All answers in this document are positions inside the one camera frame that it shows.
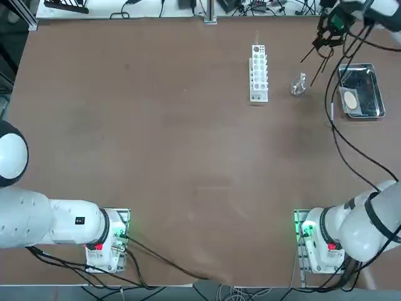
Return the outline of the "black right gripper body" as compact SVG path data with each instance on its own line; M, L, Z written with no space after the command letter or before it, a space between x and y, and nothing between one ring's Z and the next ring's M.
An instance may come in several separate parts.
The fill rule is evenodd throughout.
M356 18L344 11L340 3L320 3L319 32L329 31L331 34L343 34L350 29Z

